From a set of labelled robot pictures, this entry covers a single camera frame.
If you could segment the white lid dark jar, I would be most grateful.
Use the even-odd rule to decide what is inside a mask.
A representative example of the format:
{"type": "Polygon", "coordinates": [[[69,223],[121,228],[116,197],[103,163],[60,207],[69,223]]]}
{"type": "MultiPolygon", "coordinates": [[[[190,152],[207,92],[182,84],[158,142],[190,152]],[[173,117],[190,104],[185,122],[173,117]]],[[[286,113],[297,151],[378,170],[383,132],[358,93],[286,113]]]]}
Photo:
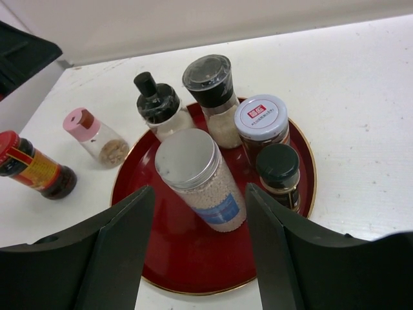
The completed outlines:
{"type": "Polygon", "coordinates": [[[236,110],[234,123],[252,167],[264,147],[290,143],[287,106],[274,95],[259,94],[244,99],[236,110]]]}

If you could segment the clear cap grinder bottle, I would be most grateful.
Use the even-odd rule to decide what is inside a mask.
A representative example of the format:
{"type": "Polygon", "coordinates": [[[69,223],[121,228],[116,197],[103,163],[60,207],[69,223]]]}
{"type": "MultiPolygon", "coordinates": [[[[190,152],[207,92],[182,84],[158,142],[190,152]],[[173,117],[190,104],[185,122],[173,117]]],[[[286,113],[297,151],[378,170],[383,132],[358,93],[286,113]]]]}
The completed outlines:
{"type": "Polygon", "coordinates": [[[224,149],[240,146],[234,123],[239,100],[234,92],[229,58],[211,54],[193,61],[183,72],[182,82],[201,106],[208,132],[218,146],[224,149]]]}

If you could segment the tall silver lid bottle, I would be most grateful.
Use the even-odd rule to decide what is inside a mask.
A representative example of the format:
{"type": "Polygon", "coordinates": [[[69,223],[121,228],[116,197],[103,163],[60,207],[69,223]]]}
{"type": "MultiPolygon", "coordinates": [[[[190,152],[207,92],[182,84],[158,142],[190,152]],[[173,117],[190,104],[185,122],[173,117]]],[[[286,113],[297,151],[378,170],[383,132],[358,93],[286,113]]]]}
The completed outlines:
{"type": "Polygon", "coordinates": [[[243,195],[207,132],[185,129],[165,138],[154,164],[164,183],[213,230],[235,231],[246,220],[243,195]]]}

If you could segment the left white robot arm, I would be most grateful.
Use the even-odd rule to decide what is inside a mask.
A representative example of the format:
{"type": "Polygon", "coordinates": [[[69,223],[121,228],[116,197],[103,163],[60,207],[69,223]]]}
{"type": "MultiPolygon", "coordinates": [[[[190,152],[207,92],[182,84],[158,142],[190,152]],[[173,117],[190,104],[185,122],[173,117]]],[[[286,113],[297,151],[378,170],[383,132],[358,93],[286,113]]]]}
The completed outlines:
{"type": "Polygon", "coordinates": [[[1,99],[63,55],[53,42],[1,22],[1,99]]]}

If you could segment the pink cap spice bottle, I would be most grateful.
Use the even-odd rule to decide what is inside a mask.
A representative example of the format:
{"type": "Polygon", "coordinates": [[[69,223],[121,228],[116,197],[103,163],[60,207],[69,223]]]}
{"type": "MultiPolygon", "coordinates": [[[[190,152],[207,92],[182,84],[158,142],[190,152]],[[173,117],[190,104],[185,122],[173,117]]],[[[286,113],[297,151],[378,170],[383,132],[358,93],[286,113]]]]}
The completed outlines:
{"type": "Polygon", "coordinates": [[[71,111],[63,121],[63,128],[106,169],[122,164],[129,153],[126,140],[86,108],[71,111]]]}

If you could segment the small black lid jar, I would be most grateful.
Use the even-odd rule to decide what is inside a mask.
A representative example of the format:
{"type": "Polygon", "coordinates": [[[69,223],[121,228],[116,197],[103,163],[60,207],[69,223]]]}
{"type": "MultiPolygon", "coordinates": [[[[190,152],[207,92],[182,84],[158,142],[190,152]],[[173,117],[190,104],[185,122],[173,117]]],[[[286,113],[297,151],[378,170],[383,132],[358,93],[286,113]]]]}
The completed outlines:
{"type": "Polygon", "coordinates": [[[256,158],[256,171],[271,197],[298,212],[301,203],[299,156],[290,145],[272,144],[262,149],[256,158]]]}

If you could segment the red lid sauce jar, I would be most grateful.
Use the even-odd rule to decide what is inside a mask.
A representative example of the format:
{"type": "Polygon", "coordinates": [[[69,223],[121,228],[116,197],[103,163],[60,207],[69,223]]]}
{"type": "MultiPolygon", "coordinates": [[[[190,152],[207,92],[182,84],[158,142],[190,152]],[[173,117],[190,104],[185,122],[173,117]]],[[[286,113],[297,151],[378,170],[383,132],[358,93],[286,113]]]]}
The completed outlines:
{"type": "Polygon", "coordinates": [[[77,184],[75,172],[36,149],[18,133],[1,133],[1,176],[37,191],[49,200],[67,197],[77,184]]]}

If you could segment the black cap white bottle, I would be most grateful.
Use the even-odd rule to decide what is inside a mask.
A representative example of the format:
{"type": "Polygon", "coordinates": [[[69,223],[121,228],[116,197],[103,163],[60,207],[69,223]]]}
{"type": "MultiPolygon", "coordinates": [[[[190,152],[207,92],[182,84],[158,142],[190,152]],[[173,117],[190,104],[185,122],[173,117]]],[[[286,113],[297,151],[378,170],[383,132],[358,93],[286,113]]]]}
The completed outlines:
{"type": "Polygon", "coordinates": [[[134,85],[140,91],[137,110],[159,141],[180,130],[195,127],[189,111],[173,87],[156,83],[150,72],[138,74],[134,85]]]}

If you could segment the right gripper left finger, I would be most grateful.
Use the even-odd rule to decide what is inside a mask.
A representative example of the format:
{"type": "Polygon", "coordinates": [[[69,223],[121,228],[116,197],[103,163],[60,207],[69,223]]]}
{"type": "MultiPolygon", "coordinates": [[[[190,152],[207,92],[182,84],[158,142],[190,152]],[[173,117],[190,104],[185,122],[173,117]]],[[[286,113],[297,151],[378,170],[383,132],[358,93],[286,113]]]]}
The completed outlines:
{"type": "Polygon", "coordinates": [[[134,309],[154,207],[144,186],[75,226],[1,248],[1,309],[134,309]]]}

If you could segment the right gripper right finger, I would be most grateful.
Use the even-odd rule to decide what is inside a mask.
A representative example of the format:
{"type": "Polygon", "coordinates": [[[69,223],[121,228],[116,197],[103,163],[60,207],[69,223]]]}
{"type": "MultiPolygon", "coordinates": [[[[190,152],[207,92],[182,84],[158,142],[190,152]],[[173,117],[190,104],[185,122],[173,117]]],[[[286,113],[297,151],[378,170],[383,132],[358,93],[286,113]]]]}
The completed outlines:
{"type": "Polygon", "coordinates": [[[324,228],[257,185],[245,191],[263,309],[411,309],[412,233],[374,241],[324,228]]]}

